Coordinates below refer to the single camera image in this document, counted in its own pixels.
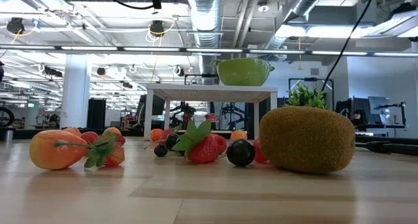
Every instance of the orange fruit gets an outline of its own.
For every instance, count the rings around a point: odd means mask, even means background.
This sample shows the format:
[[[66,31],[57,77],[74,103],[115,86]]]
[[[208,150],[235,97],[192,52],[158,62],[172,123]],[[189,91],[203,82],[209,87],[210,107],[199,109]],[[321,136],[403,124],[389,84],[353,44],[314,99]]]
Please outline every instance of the orange fruit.
[[[104,134],[105,132],[117,133],[117,134],[122,135],[122,134],[120,133],[119,129],[118,129],[118,128],[115,128],[115,127],[109,127],[109,128],[107,128],[106,130],[104,130],[103,134]]]
[[[162,129],[152,129],[151,130],[151,141],[157,142],[161,136],[163,136],[163,130]]]
[[[70,132],[70,133],[72,133],[72,134],[74,134],[74,135],[76,135],[76,136],[78,136],[78,137],[81,137],[81,133],[80,133],[80,130],[78,130],[77,128],[75,128],[75,127],[68,127],[68,128],[66,128],[66,129],[64,129],[64,131],[66,131],[66,132]]]
[[[55,147],[55,142],[73,142],[87,144],[87,142],[66,131],[49,130],[37,133],[29,145],[29,156],[39,168],[63,169],[83,158],[88,148],[78,145]]]
[[[235,130],[231,133],[231,141],[235,141],[237,139],[247,140],[247,138],[247,133],[242,130]]]

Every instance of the yellow cable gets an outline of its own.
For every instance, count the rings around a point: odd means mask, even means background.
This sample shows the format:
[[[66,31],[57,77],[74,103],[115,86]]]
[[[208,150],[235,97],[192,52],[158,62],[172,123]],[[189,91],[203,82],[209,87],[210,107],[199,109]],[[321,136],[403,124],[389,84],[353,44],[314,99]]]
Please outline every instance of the yellow cable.
[[[19,33],[20,33],[21,31],[22,31],[22,29],[20,29],[20,30],[18,31],[18,33],[17,33],[17,34],[13,34],[13,35],[14,35],[14,38],[13,38],[13,41],[11,42],[11,44],[13,44],[13,43],[14,43],[14,41],[16,41],[16,39],[18,38]],[[7,50],[5,50],[5,51],[3,52],[3,54],[1,54],[0,58],[2,58],[2,57],[6,54],[6,52],[7,52]]]
[[[161,43],[163,42],[163,36],[161,35],[159,38],[159,44],[158,47],[161,47]],[[158,61],[158,55],[157,58],[155,59],[155,64],[154,64],[154,68],[152,69],[152,75],[151,75],[151,80],[150,83],[152,83],[152,79],[154,78],[154,73],[155,73],[155,67],[157,66],[157,61]]]
[[[12,34],[12,35],[16,35],[16,37],[18,37],[18,36],[26,36],[26,35],[30,35],[30,34],[32,34],[35,30],[36,30],[36,28],[37,28],[37,26],[38,26],[38,23],[37,22],[35,22],[35,26],[34,26],[34,28],[29,32],[29,33],[26,33],[26,34],[21,34],[21,35],[19,35],[19,33],[22,31],[22,29],[20,29],[19,30],[19,32],[17,33],[17,34],[14,34],[14,33],[11,33],[11,32],[9,32],[10,34]]]

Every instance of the white column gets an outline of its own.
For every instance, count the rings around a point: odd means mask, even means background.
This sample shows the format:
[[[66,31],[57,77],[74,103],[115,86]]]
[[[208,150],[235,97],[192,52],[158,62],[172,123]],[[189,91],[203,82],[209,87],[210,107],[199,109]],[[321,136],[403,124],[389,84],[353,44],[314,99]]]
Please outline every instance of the white column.
[[[152,101],[154,98],[154,90],[149,89],[146,95],[145,104],[145,124],[144,124],[144,140],[151,139],[151,122],[152,122]]]
[[[277,92],[270,93],[270,110],[277,108]]]
[[[34,129],[32,125],[37,124],[37,116],[39,114],[39,102],[28,101],[25,113],[25,129]]]
[[[170,128],[170,99],[165,100],[164,129]]]
[[[259,126],[260,126],[259,103],[254,103],[254,139],[259,138]]]
[[[67,55],[65,63],[62,127],[86,127],[91,66],[86,54]]]

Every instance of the fake fruit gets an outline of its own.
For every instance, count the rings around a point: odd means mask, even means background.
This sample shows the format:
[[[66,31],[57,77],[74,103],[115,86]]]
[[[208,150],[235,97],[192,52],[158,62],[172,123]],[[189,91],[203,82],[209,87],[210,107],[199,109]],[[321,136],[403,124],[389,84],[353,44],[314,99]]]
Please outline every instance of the fake fruit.
[[[76,135],[76,136],[78,136],[78,137],[81,137],[81,133],[80,133],[80,130],[78,130],[77,128],[75,128],[75,127],[68,127],[68,128],[66,128],[66,129],[64,129],[64,131],[66,131],[66,132],[70,132],[70,133],[72,133],[72,134],[74,134],[74,135]]]
[[[244,139],[238,139],[232,142],[227,149],[229,162],[238,167],[245,167],[253,162],[255,157],[255,148],[250,142]]]
[[[254,161],[258,163],[266,163],[268,161],[267,157],[262,153],[260,149],[260,140],[255,139],[253,141],[253,145],[255,148],[255,158]]]
[[[172,133],[174,133],[174,129],[165,129],[161,134],[161,138],[159,138],[158,143],[162,146],[165,146],[165,139],[167,139],[167,137]]]
[[[76,145],[83,146],[89,149],[85,154],[85,156],[87,157],[87,161],[84,163],[84,167],[86,168],[91,168],[93,166],[101,167],[108,161],[109,156],[111,159],[116,161],[116,162],[111,161],[111,165],[113,165],[114,163],[119,164],[123,162],[123,160],[125,160],[125,154],[123,152],[123,149],[120,150],[122,145],[116,142],[117,134],[116,133],[106,133],[106,134],[108,136],[101,135],[97,137],[97,140],[95,141],[94,145],[86,144],[86,141],[84,141],[84,143],[76,144]],[[54,146],[56,148],[65,148],[70,144],[72,143],[54,142]]]
[[[171,150],[173,146],[176,145],[178,139],[178,135],[175,133],[170,134],[167,139],[165,139],[165,146],[167,149]]]
[[[355,151],[355,129],[343,115],[306,106],[271,110],[260,122],[260,149],[271,164],[295,172],[345,168]]]
[[[95,132],[85,132],[81,135],[81,138],[83,138],[88,144],[93,145],[98,136],[99,135]]]
[[[217,134],[211,135],[215,138],[217,142],[217,152],[221,155],[223,152],[225,152],[225,150],[227,150],[227,140],[223,136],[219,136]]]
[[[161,138],[161,135],[163,135],[162,129],[152,129],[150,135],[151,141],[157,142]]]
[[[65,147],[56,148],[56,142],[68,143]],[[67,168],[83,158],[87,152],[84,146],[86,141],[70,132],[61,130],[49,130],[37,133],[29,145],[29,156],[32,162],[39,168],[63,169]]]
[[[106,161],[103,164],[106,167],[115,167],[125,161],[125,151],[122,145],[115,142],[114,147],[114,151],[106,157]]]
[[[247,134],[246,132],[242,131],[242,130],[235,130],[233,131],[233,133],[231,133],[231,141],[235,141],[237,139],[244,139],[247,140]]]
[[[154,149],[154,154],[158,157],[164,157],[169,150],[165,146],[158,145]]]
[[[109,127],[109,128],[107,128],[106,130],[104,130],[103,134],[105,134],[106,132],[117,133],[117,134],[122,135],[120,133],[119,129],[118,128],[115,128],[115,127]]]
[[[198,128],[192,123],[187,124],[187,133],[180,135],[180,141],[172,149],[185,151],[184,156],[196,164],[210,163],[217,159],[217,142],[210,135],[212,122],[206,120]]]

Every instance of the green stem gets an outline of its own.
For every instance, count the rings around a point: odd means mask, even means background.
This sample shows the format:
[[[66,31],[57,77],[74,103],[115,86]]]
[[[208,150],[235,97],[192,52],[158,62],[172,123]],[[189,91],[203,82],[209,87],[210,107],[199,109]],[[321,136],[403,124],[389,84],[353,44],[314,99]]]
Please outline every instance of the green stem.
[[[107,142],[104,142],[98,146],[92,146],[92,145],[88,145],[88,144],[83,144],[83,143],[74,143],[74,142],[55,142],[54,143],[54,147],[60,147],[60,146],[66,146],[66,145],[76,145],[76,146],[85,146],[89,149],[93,149],[93,150],[99,150],[99,151],[103,151],[105,150],[105,148],[101,148],[100,146],[104,146],[106,145]]]

